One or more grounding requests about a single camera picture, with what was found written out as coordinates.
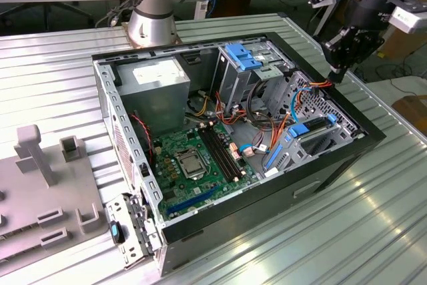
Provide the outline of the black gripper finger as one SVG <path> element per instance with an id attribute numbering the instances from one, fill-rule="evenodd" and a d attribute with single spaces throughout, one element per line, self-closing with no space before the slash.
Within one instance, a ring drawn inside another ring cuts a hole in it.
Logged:
<path id="1" fill-rule="evenodd" d="M 382 37 L 355 36 L 332 46 L 332 83 L 341 83 L 345 73 L 355 64 L 360 64 L 382 44 Z"/>
<path id="2" fill-rule="evenodd" d="M 331 40 L 321 43 L 326 61 L 334 73 L 344 73 L 350 66 L 352 28 L 343 27 Z"/>

